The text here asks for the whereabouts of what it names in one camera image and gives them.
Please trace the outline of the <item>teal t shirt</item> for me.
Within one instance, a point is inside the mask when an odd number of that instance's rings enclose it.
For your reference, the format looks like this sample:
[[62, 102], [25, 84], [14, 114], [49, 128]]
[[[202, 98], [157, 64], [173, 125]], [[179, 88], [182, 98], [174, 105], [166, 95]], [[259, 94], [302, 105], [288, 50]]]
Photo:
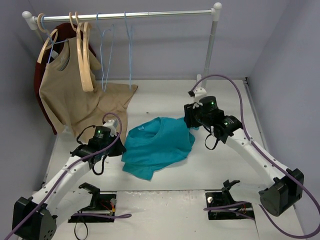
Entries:
[[182, 118], [156, 117], [128, 132], [122, 170], [150, 181], [154, 172], [186, 159], [195, 141]]

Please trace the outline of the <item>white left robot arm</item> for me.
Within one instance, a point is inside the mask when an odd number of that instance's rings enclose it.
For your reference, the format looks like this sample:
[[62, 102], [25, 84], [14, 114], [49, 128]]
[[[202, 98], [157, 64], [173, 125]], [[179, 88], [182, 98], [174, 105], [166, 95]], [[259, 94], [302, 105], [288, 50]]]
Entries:
[[94, 210], [100, 204], [101, 191], [87, 182], [72, 188], [95, 164], [105, 157], [117, 157], [126, 151], [115, 124], [97, 126], [87, 144], [70, 153], [62, 169], [29, 198], [14, 204], [12, 234], [24, 240], [50, 240], [57, 228], [82, 209]]

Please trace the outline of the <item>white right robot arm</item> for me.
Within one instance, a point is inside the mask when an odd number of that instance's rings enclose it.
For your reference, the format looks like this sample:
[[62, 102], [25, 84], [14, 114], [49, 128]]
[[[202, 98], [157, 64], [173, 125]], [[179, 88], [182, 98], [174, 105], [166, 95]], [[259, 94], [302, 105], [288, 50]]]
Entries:
[[245, 184], [240, 180], [226, 180], [221, 189], [225, 205], [249, 202], [262, 205], [269, 214], [278, 217], [302, 198], [304, 174], [278, 162], [247, 136], [243, 124], [235, 116], [225, 115], [214, 96], [184, 105], [184, 121], [188, 128], [204, 127], [217, 143], [233, 149], [263, 181], [262, 184]]

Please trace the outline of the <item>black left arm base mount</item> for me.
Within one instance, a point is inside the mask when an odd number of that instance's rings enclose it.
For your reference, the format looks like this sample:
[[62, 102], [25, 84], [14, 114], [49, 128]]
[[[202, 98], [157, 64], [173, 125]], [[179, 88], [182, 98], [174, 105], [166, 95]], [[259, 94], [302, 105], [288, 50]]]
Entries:
[[84, 216], [71, 216], [68, 223], [113, 223], [113, 218], [103, 218], [93, 215], [115, 216], [117, 194], [115, 192], [101, 192], [98, 187], [87, 182], [81, 184], [79, 189], [86, 190], [91, 195], [91, 202], [88, 206], [81, 208], [78, 213], [85, 213]]

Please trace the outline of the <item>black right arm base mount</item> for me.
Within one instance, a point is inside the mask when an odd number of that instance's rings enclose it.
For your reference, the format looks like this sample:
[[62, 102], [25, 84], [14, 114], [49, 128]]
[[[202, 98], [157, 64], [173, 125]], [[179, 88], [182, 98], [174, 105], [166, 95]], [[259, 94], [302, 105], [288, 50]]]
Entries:
[[252, 204], [235, 201], [230, 194], [231, 187], [238, 183], [240, 183], [239, 180], [226, 180], [220, 191], [205, 193], [206, 208], [214, 208], [214, 210], [205, 210], [209, 221], [255, 220]]

